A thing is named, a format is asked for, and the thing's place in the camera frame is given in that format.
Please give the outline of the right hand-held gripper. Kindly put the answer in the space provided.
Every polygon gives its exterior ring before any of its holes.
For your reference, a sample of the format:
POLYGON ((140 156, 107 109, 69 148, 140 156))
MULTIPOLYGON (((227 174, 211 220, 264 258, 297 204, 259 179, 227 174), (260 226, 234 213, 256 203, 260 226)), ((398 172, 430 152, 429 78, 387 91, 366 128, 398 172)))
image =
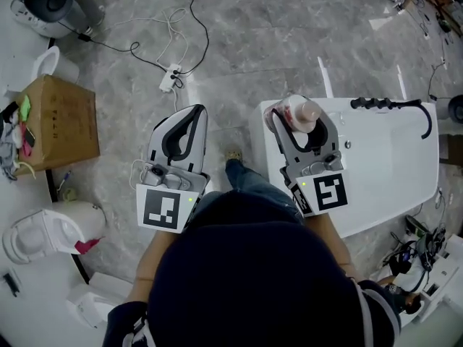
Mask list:
POLYGON ((347 171, 341 162, 335 123, 322 113, 314 130, 294 132, 274 108, 272 120, 286 165, 280 169, 303 216, 314 216, 348 205, 347 171))

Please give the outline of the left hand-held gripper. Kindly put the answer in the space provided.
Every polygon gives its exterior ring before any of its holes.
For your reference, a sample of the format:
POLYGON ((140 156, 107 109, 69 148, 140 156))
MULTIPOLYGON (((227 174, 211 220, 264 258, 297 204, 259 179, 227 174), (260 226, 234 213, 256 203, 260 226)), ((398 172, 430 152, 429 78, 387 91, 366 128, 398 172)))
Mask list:
POLYGON ((165 118, 148 143, 142 182, 136 185, 137 224, 180 234, 204 195, 210 176, 201 173, 208 113, 190 106, 165 118), (185 170, 170 166, 182 166, 185 170))

